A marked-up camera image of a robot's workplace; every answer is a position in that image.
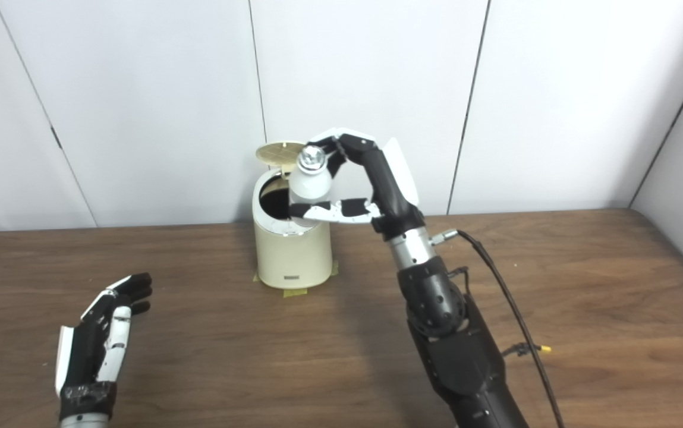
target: panel seam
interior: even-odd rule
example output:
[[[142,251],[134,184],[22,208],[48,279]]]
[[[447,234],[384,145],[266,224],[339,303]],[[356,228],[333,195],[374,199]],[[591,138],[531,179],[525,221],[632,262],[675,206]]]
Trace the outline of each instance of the panel seam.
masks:
[[[653,170],[653,166],[656,164],[656,160],[659,158],[659,155],[661,155],[661,151],[664,149],[664,146],[666,145],[666,142],[669,139],[670,134],[672,134],[673,128],[675,128],[676,122],[679,120],[679,117],[681,116],[683,111],[683,100],[681,105],[679,106],[679,109],[676,111],[675,117],[672,120],[672,124],[669,125],[669,129],[666,131],[666,134],[664,135],[664,138],[661,140],[661,144],[659,144],[659,148],[656,149],[656,154],[653,155],[653,159],[650,160],[650,165],[648,165],[648,169],[646,169],[645,174],[643,175],[643,179],[640,180],[640,184],[637,186],[637,189],[634,192],[634,195],[632,195],[632,200],[629,202],[628,208],[632,208],[632,205],[634,205],[634,201],[637,199],[637,195],[640,194],[640,190],[643,189],[643,185],[645,184],[645,181],[648,179],[648,175],[650,174],[650,171]]]
[[[458,179],[458,168],[460,168],[460,157],[463,153],[463,144],[465,142],[465,130],[468,125],[468,114],[471,113],[471,101],[474,99],[474,89],[476,87],[476,76],[479,73],[479,62],[481,60],[481,50],[483,48],[484,35],[486,34],[486,22],[489,21],[489,10],[492,5],[492,0],[486,1],[486,11],[484,12],[484,22],[481,27],[481,36],[479,39],[479,49],[476,52],[476,62],[474,64],[474,75],[471,79],[471,90],[468,92],[468,103],[465,108],[465,117],[463,119],[463,131],[460,135],[460,144],[458,146],[458,158],[455,160],[455,172],[452,174],[452,185],[449,188],[449,199],[447,201],[447,214],[452,208],[452,197],[455,193],[455,183]]]

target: robotic hand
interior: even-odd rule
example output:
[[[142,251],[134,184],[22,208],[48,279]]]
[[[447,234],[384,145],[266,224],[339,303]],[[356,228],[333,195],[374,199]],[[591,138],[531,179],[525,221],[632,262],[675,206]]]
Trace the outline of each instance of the robotic hand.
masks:
[[[61,327],[56,394],[61,428],[105,428],[117,397],[117,377],[127,350],[130,318],[148,311],[151,276],[138,273],[99,293],[77,327]]]
[[[363,165],[370,200],[327,201],[333,176],[349,160]],[[289,176],[289,214],[296,222],[372,223],[391,249],[407,324],[436,393],[460,428],[528,428],[505,383],[505,362],[470,294],[453,284],[429,238],[404,155],[396,140],[332,129],[307,143]]]

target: black fingertip pad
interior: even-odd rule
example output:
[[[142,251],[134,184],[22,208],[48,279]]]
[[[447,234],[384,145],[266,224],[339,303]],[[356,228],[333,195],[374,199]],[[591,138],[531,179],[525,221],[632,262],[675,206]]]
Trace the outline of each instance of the black fingertip pad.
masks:
[[[127,281],[115,287],[115,291],[119,294],[134,295],[143,289],[151,287],[151,276],[148,272],[135,273],[127,278]]]
[[[131,294],[130,299],[132,299],[132,301],[139,301],[140,299],[146,298],[152,294],[153,294],[153,289],[151,287],[148,287],[147,289],[140,290],[139,292],[137,292],[135,294]]]
[[[148,311],[148,309],[151,309],[151,303],[149,301],[139,301],[139,303],[130,306],[130,312],[133,315],[143,314],[143,312]]]
[[[310,208],[312,208],[312,205],[308,203],[292,203],[289,205],[289,216],[302,219]]]

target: wooden table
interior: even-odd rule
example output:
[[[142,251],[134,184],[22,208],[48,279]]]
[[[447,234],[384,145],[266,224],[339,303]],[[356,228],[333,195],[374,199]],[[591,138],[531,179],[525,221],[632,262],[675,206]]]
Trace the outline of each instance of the wooden table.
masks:
[[[105,285],[149,271],[111,426],[452,427],[404,320],[388,249],[333,228],[339,275],[308,295],[252,282],[251,224],[0,233],[0,428],[53,426],[59,325]],[[569,428],[683,427],[683,258],[640,214],[613,209],[429,218],[463,228],[504,274]],[[461,240],[499,346],[520,341],[501,292]],[[530,425],[553,418],[530,357],[509,382]]]

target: tan lid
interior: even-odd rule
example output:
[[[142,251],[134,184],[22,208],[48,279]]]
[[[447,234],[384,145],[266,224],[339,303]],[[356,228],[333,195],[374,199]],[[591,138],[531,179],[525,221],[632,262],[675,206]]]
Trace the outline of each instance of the tan lid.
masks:
[[[271,167],[278,167],[284,172],[289,172],[296,165],[296,157],[304,146],[304,143],[297,141],[279,141],[278,143],[265,144],[257,149],[257,159]]]

